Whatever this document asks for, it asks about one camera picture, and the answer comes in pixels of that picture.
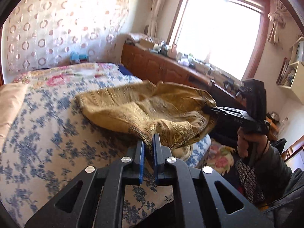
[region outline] bottle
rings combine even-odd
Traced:
[[[278,135],[282,134],[283,130],[287,127],[288,125],[288,117],[285,117],[285,119],[283,119],[281,122],[280,122],[280,126],[279,126],[279,133]]]
[[[188,62],[191,64],[192,63],[192,60],[193,60],[193,55],[190,53],[188,55]]]

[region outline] bright window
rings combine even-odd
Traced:
[[[260,32],[263,6],[253,0],[184,0],[170,44],[242,80]]]

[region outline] black handle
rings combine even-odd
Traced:
[[[255,163],[256,156],[257,156],[257,151],[256,150],[257,150],[258,143],[248,141],[248,145],[249,145],[249,147],[248,147],[248,157],[243,159],[243,163],[247,164],[250,167],[253,167],[254,163]]]

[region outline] beige pillowcase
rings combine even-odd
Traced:
[[[10,83],[0,87],[0,153],[6,136],[22,107],[28,84]]]

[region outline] black device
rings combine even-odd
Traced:
[[[264,82],[255,79],[243,81],[240,88],[242,96],[246,98],[246,111],[229,107],[209,107],[205,106],[203,112],[218,117],[217,123],[227,124],[228,126],[242,127],[246,134],[258,133],[268,135],[270,124],[266,119],[266,90]],[[248,157],[243,162],[253,167],[257,145],[248,142]]]
[[[117,228],[122,225],[125,185],[143,180],[145,144],[110,166],[86,167],[25,225],[25,228]],[[273,227],[254,205],[211,167],[197,169],[172,157],[153,136],[154,175],[158,186],[173,186],[176,222],[182,228]]]

